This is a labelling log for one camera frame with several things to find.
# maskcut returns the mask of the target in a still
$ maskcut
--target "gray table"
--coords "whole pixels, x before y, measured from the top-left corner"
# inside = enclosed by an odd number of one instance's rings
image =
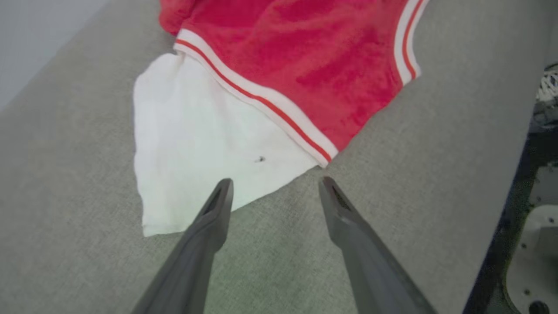
[[[355,313],[322,175],[440,313],[460,312],[525,140],[549,9],[429,3],[423,77],[327,169],[233,213],[206,313]],[[173,41],[157,13],[156,0],[112,1],[0,112],[0,312],[126,313],[178,240],[142,237],[133,174],[133,82]]]

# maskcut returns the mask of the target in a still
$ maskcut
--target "white cloth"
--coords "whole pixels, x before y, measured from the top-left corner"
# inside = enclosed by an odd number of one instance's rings
[[[184,231],[223,178],[234,181],[236,210],[318,164],[191,57],[160,56],[133,101],[145,236]]]

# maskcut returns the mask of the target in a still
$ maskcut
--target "red garment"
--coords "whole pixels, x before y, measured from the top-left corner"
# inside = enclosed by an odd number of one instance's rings
[[[161,0],[175,49],[261,109],[322,166],[420,75],[428,0]]]

